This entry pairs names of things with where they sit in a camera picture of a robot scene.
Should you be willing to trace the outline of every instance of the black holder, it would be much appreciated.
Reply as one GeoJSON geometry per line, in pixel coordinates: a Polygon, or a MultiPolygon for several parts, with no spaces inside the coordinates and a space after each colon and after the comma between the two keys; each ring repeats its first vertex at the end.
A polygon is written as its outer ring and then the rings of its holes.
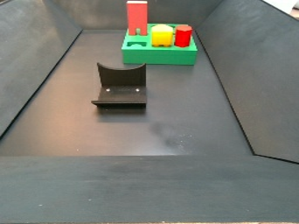
{"type": "Polygon", "coordinates": [[[145,64],[133,69],[114,69],[97,63],[101,83],[96,106],[145,106],[145,64]]]}

